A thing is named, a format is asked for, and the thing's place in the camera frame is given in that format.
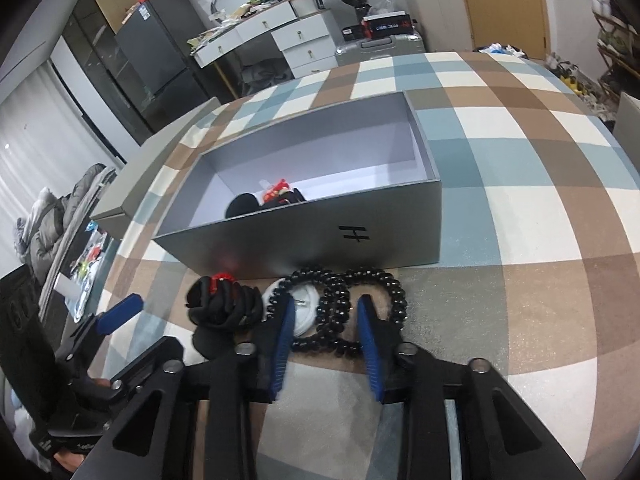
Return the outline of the person's left hand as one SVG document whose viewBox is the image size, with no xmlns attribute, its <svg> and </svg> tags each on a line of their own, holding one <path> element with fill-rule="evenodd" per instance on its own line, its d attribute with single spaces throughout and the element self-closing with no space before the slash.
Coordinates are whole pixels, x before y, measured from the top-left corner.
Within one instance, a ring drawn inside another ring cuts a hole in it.
<svg viewBox="0 0 640 480">
<path fill-rule="evenodd" d="M 86 456 L 72 453 L 66 448 L 61 448 L 54 454 L 51 462 L 51 477 L 53 479 L 70 479 L 81 466 Z"/>
</svg>

